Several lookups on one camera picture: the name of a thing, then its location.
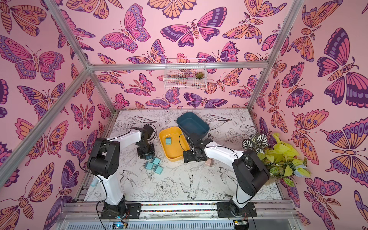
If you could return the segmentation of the teal plug four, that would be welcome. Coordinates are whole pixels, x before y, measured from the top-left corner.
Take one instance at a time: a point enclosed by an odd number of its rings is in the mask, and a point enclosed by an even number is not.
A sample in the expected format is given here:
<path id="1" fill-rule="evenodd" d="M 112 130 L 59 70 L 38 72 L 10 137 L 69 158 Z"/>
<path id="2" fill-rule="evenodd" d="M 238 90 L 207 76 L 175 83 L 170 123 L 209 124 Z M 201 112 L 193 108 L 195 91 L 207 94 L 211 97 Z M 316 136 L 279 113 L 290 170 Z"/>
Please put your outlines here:
<path id="1" fill-rule="evenodd" d="M 153 167 L 154 167 L 154 164 L 153 164 L 153 163 L 151 163 L 151 162 L 146 162 L 146 164 L 145 164 L 145 169 L 146 169 L 146 170 L 152 170 L 152 169 L 153 169 Z"/>

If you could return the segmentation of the teal plug three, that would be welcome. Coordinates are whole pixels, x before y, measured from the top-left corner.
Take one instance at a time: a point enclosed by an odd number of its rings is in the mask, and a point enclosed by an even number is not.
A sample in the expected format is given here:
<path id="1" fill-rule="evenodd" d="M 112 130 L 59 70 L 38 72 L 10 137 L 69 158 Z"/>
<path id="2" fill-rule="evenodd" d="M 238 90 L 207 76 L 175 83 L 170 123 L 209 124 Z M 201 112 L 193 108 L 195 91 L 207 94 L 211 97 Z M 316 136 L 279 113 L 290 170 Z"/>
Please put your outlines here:
<path id="1" fill-rule="evenodd" d="M 160 162 L 161 162 L 161 160 L 160 160 L 159 158 L 155 157 L 152 163 L 153 163 L 154 165 L 159 165 L 159 164 L 160 164 Z"/>

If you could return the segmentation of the yellow storage tray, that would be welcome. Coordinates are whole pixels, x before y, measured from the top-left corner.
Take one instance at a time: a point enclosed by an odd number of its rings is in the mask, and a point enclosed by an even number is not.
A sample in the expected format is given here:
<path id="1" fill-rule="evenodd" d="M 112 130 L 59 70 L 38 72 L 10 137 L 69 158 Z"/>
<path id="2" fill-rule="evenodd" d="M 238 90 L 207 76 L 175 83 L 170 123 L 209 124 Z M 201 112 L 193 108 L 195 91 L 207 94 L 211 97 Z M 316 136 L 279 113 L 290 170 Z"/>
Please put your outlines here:
<path id="1" fill-rule="evenodd" d="M 171 145 L 165 144 L 165 138 L 167 137 L 172 138 Z M 184 133 L 177 126 L 173 126 L 162 130 L 159 133 L 159 140 L 166 158 L 171 162 L 177 162 L 179 160 L 182 160 L 183 151 L 190 149 L 186 137 L 184 136 Z"/>

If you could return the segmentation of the teal plug five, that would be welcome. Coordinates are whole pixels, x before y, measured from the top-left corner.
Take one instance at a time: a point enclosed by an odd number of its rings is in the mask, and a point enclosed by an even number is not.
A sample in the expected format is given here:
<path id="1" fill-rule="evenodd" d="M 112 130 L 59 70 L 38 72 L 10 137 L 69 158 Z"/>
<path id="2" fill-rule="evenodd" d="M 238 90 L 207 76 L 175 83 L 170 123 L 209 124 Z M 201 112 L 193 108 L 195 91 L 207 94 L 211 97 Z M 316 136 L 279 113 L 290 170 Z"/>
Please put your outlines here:
<path id="1" fill-rule="evenodd" d="M 163 172 L 163 168 L 162 168 L 161 166 L 159 166 L 159 165 L 156 165 L 156 166 L 154 167 L 154 172 L 155 172 L 156 174 L 162 174 L 162 172 Z"/>

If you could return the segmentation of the teal plug one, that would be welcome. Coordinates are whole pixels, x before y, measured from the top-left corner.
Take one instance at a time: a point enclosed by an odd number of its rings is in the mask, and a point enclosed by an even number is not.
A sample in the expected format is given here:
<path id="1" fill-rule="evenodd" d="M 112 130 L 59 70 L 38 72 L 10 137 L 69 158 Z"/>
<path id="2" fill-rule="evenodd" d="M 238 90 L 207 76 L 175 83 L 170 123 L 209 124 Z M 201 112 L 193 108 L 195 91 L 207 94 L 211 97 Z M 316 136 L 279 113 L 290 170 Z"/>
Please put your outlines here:
<path id="1" fill-rule="evenodd" d="M 165 144 L 166 145 L 171 145 L 172 144 L 172 138 L 171 137 L 165 138 Z"/>

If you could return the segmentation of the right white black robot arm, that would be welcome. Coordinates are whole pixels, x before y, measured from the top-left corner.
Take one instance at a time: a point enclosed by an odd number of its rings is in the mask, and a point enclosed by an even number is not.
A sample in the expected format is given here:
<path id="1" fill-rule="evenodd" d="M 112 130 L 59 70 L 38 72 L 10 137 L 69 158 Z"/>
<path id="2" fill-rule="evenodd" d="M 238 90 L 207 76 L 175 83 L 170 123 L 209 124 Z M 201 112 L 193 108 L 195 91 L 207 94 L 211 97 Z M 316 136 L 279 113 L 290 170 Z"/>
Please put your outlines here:
<path id="1" fill-rule="evenodd" d="M 250 210 L 248 203 L 270 179 L 266 166 L 250 149 L 233 150 L 211 139 L 202 140 L 197 134 L 185 138 L 189 150 L 183 151 L 184 162 L 215 159 L 232 167 L 236 175 L 236 190 L 229 202 L 232 215 L 242 217 Z"/>

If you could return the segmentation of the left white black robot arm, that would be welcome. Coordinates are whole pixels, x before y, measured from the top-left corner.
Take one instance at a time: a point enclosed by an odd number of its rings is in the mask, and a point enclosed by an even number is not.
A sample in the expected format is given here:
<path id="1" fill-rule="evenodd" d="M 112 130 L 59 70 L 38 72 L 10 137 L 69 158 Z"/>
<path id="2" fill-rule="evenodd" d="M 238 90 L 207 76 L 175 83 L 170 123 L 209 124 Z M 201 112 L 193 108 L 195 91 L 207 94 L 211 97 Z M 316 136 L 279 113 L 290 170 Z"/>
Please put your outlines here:
<path id="1" fill-rule="evenodd" d="M 106 198 L 102 200 L 102 218 L 121 219 L 128 216 L 126 199 L 117 177 L 120 151 L 135 144 L 139 158 L 152 159 L 155 149 L 154 144 L 149 141 L 154 133 L 155 130 L 151 125 L 144 125 L 133 127 L 128 133 L 114 138 L 98 138 L 95 141 L 87 161 L 87 168 L 101 183 L 106 194 Z"/>

